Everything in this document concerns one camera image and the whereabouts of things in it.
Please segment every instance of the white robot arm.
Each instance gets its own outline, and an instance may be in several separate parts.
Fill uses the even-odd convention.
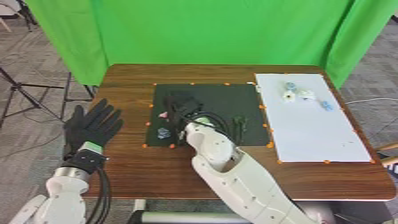
[[[187,142],[198,151],[192,159],[196,172],[230,208],[254,224],[315,224],[283,193],[267,169],[212,126],[207,117],[189,123]],[[231,160],[235,167],[224,172]]]
[[[48,195],[38,195],[25,204],[9,224],[84,224],[86,202],[82,194],[89,190],[89,177],[95,166],[103,162],[102,150],[86,142],[77,158],[55,170],[47,181]],[[79,161],[96,164],[89,168]]]

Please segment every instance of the light stand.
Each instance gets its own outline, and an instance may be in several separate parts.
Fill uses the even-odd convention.
[[[41,109],[47,113],[52,114],[52,116],[59,119],[59,121],[64,122],[63,121],[63,118],[59,117],[59,115],[54,113],[54,111],[48,109],[48,107],[43,104],[43,99],[45,99],[48,90],[50,89],[64,89],[64,87],[47,86],[47,85],[34,85],[34,84],[24,84],[24,83],[16,82],[15,79],[9,76],[9,73],[4,71],[2,67],[0,67],[0,73],[2,73],[4,80],[11,83],[9,99],[8,99],[4,113],[2,113],[2,118],[0,118],[0,129],[2,129],[2,125],[4,125],[6,118],[11,117],[11,116],[15,116],[16,114],[27,112],[32,109]],[[34,96],[31,95],[31,93],[25,91],[25,89],[24,89],[25,86],[36,87],[36,88],[45,88],[45,93],[43,93],[39,99],[36,99]],[[9,106],[11,106],[11,101],[13,101],[13,96],[15,96],[15,92],[16,91],[22,93],[22,96],[29,100],[29,102],[32,104],[32,107],[29,107],[27,109],[20,110],[18,112],[8,114],[8,112],[9,112]]]

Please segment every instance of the orange marker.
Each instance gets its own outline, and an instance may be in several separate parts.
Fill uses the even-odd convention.
[[[267,144],[267,148],[269,148],[269,149],[274,148],[274,142],[270,142],[270,143]]]

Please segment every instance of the green screen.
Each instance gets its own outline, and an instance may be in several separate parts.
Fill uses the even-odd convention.
[[[318,65],[334,85],[398,0],[29,0],[82,84],[118,63]]]

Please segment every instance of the white cylinder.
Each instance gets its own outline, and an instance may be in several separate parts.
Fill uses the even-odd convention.
[[[144,212],[143,223],[251,223],[233,213],[205,212]]]

